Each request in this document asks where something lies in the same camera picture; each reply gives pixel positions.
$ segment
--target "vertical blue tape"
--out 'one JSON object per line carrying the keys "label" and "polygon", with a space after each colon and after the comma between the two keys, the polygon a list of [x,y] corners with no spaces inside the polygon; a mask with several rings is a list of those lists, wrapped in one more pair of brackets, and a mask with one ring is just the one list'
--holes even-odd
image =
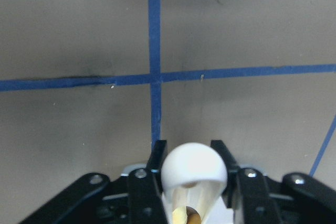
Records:
{"label": "vertical blue tape", "polygon": [[314,164],[313,164],[313,166],[312,166],[312,168],[310,170],[310,173],[309,173],[310,176],[314,176],[314,174],[316,172],[316,169],[318,168],[318,166],[319,166],[319,164],[321,162],[321,159],[322,159],[322,157],[324,155],[324,152],[326,151],[326,149],[328,147],[328,144],[329,144],[329,142],[331,140],[331,137],[332,137],[335,129],[336,129],[336,115],[335,115],[334,120],[332,121],[332,123],[330,125],[328,133],[325,136],[325,139],[324,139],[324,141],[322,143],[322,146],[321,146],[321,148],[319,150],[319,153],[317,154],[316,159],[314,161]]}
{"label": "vertical blue tape", "polygon": [[152,148],[161,132],[160,0],[148,0]]}

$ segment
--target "blue tape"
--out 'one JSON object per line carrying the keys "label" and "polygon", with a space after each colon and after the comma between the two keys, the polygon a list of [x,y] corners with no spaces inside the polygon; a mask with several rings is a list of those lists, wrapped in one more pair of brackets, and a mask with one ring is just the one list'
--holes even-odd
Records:
{"label": "blue tape", "polygon": [[283,66],[283,67],[252,67],[252,68],[230,68],[213,70],[196,70],[184,72],[163,73],[162,82],[190,81],[216,78],[272,76],[280,74],[303,74],[303,73],[325,73],[336,72],[336,64],[329,65],[307,65],[307,66]]}
{"label": "blue tape", "polygon": [[322,145],[321,145],[321,148],[320,148],[320,150],[319,150],[319,152],[318,152],[318,154],[317,154],[317,156],[316,156],[316,159],[315,159],[315,161],[314,161],[314,164],[313,164],[313,166],[312,166],[312,168],[311,168],[311,170],[310,170],[310,172],[309,172],[309,175],[310,175],[310,176],[314,176],[314,174],[315,174],[315,172],[316,172],[316,169],[318,168],[318,166],[319,166],[319,164],[320,164],[320,162],[321,162],[321,159],[322,159],[322,157],[323,157],[323,155],[324,155],[324,152],[326,151],[326,149],[327,149],[327,147],[328,147],[328,144],[329,144],[329,142],[330,142],[330,140],[331,140],[331,137],[332,137],[332,135],[333,135],[335,129],[336,129],[336,115],[335,115],[334,120],[332,121],[332,123],[331,123],[331,125],[330,125],[330,128],[329,128],[329,130],[328,130],[328,133],[327,133],[327,135],[325,136],[325,139],[324,139],[324,141],[323,141],[323,143],[322,143]]}
{"label": "blue tape", "polygon": [[152,148],[161,133],[160,0],[148,0]]}
{"label": "blue tape", "polygon": [[32,90],[32,89],[61,89],[89,85],[114,84],[116,86],[151,83],[149,74],[118,77],[78,77],[46,80],[3,80],[0,81],[0,91]]}

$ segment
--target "gray floor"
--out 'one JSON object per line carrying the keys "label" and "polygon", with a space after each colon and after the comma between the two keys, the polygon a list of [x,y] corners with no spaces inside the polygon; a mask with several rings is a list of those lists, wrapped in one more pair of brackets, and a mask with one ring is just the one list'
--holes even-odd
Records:
{"label": "gray floor", "polygon": [[[0,0],[0,79],[149,72],[148,0]],[[334,0],[162,0],[162,71],[336,63]],[[222,139],[270,177],[309,172],[335,74],[162,85],[169,148]],[[148,85],[0,93],[0,223],[84,173],[112,179],[151,146]],[[316,177],[336,188],[335,136]]]}

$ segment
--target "blue line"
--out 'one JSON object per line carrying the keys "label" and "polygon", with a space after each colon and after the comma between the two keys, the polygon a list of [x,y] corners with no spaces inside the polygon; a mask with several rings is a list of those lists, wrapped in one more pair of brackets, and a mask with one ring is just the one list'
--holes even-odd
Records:
{"label": "blue line", "polygon": [[323,143],[321,145],[319,153],[317,154],[316,159],[314,161],[314,164],[313,164],[313,166],[312,166],[312,168],[310,170],[310,173],[309,173],[310,176],[314,176],[314,174],[316,172],[316,169],[319,166],[319,164],[321,162],[321,159],[322,159],[322,157],[324,155],[324,152],[326,151],[327,146],[328,146],[328,144],[329,144],[329,142],[331,140],[331,137],[332,137],[332,135],[333,135],[333,133],[335,131],[335,128],[336,128],[336,115],[335,115],[334,120],[332,121],[332,123],[330,125],[328,133],[325,136],[325,139],[324,139],[324,141],[323,141]]}
{"label": "blue line", "polygon": [[152,148],[161,132],[160,0],[148,0]]}
{"label": "blue line", "polygon": [[216,79],[216,78],[232,78],[232,77],[273,76],[281,74],[327,73],[327,72],[336,72],[336,64],[230,68],[230,69],[170,72],[170,73],[163,73],[161,78],[162,82],[170,82],[170,81],[199,80],[201,77],[202,79]]}
{"label": "blue line", "polygon": [[0,81],[0,91],[61,89],[89,85],[114,84],[116,86],[148,84],[152,82],[149,74],[118,77],[77,77],[46,80],[3,80]]}

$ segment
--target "brown object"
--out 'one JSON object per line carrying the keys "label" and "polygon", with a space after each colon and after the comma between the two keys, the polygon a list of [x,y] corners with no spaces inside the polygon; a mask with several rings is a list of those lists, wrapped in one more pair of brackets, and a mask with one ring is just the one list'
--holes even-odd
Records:
{"label": "brown object", "polygon": [[201,224],[202,220],[198,212],[192,207],[186,207],[187,210],[187,224]]}

